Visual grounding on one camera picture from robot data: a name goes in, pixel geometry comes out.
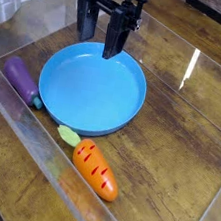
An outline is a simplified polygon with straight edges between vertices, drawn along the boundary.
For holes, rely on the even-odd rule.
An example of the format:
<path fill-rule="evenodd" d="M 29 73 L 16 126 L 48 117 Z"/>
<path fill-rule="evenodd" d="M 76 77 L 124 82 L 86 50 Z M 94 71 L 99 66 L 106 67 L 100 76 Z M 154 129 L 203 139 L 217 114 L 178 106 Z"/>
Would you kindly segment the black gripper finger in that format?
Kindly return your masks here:
<path fill-rule="evenodd" d="M 114 9 L 107 27 L 103 58 L 111 59 L 122 51 L 130 33 L 128 23 L 125 10 L 119 7 Z"/>
<path fill-rule="evenodd" d="M 96 0 L 78 0 L 77 9 L 79 40 L 85 42 L 94 37 L 99 8 L 96 5 Z"/>

